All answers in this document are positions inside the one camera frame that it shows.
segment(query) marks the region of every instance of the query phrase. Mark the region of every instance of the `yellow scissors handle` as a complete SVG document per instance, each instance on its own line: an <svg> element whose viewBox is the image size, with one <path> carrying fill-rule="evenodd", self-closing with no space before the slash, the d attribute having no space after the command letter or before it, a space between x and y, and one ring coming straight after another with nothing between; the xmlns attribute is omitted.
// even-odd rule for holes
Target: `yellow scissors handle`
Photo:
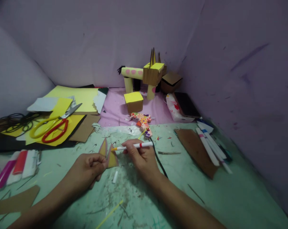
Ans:
<svg viewBox="0 0 288 229"><path fill-rule="evenodd" d="M33 138L33 139L41 137L41 136L44 135L46 132L48 132L48 131L53 127L53 125L55 125L55 123L58 121L59 118L60 118L60 116L56 116L56 117L52 117L52 118L49 118L49 119L45 119L45 120L39 122L36 126L34 126L34 127L30 130L29 136L30 136L31 138ZM44 123L49 122L49 121L52 121L52 120L54 120L54 122L53 122L51 125L49 125L48 128L47 128L45 131L43 131L43 132L40 133L40 134L35 135L36 130L37 130L40 126L42 126Z"/></svg>

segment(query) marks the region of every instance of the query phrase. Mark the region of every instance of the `red scissors handle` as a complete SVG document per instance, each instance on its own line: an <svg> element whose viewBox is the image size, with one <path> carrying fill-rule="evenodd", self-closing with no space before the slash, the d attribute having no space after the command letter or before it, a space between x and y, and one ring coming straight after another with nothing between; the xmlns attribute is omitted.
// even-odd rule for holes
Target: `red scissors handle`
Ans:
<svg viewBox="0 0 288 229"><path fill-rule="evenodd" d="M46 140L46 138L52 133L54 132L56 129L58 129L60 126L62 126L63 124L65 123L65 126L64 126L64 129L63 131L55 138L51 139L51 140ZM55 127L53 127L50 131L48 131L43 137L42 137L42 142L43 143L51 143L51 142L54 142L56 140L58 140L59 138L62 137L62 135L64 135L64 133L67 131L67 125L68 125L68 120L65 118L65 119L62 119L62 121L56 125Z"/></svg>

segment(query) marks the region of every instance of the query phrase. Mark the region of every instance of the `yellow square top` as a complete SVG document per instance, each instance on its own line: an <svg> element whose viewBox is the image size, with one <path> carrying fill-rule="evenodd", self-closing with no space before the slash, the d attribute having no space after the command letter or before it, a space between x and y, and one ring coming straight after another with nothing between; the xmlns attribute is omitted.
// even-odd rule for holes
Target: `yellow square top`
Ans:
<svg viewBox="0 0 288 229"><path fill-rule="evenodd" d="M132 92L132 93L124 94L124 97L125 97L126 103L137 102L137 101L143 100L143 96L141 95L140 92Z"/></svg>
<svg viewBox="0 0 288 229"><path fill-rule="evenodd" d="M149 68L149 65L150 65L150 63L146 64L146 65L144 66L144 68ZM150 69L156 69L156 70L158 70L158 71L160 72L163 67L164 67L164 64L163 64L163 63L155 63L154 65L152 65L152 66L150 67Z"/></svg>

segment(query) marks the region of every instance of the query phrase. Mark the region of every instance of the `hand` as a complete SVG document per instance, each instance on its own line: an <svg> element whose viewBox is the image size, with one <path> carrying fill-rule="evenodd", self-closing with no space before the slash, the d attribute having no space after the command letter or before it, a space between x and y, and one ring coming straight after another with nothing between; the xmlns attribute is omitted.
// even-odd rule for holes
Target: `hand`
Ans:
<svg viewBox="0 0 288 229"><path fill-rule="evenodd" d="M129 154L142 178L147 183L151 184L158 175L161 175L161 172L158 168L155 152L152 146L137 149L133 145L142 142L143 141L138 139L125 141L122 146L127 147L127 149L124 150L123 153Z"/></svg>
<svg viewBox="0 0 288 229"><path fill-rule="evenodd" d="M107 159L98 153L81 154L58 184L71 197L92 189L107 168Z"/></svg>

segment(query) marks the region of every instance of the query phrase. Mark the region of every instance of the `person's left hand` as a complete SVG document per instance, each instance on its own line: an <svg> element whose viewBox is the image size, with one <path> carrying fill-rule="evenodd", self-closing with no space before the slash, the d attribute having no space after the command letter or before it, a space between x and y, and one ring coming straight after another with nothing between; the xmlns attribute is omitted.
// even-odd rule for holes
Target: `person's left hand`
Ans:
<svg viewBox="0 0 288 229"><path fill-rule="evenodd" d="M98 153L81 154L58 184L69 196L78 196L92 189L107 168L107 159Z"/></svg>

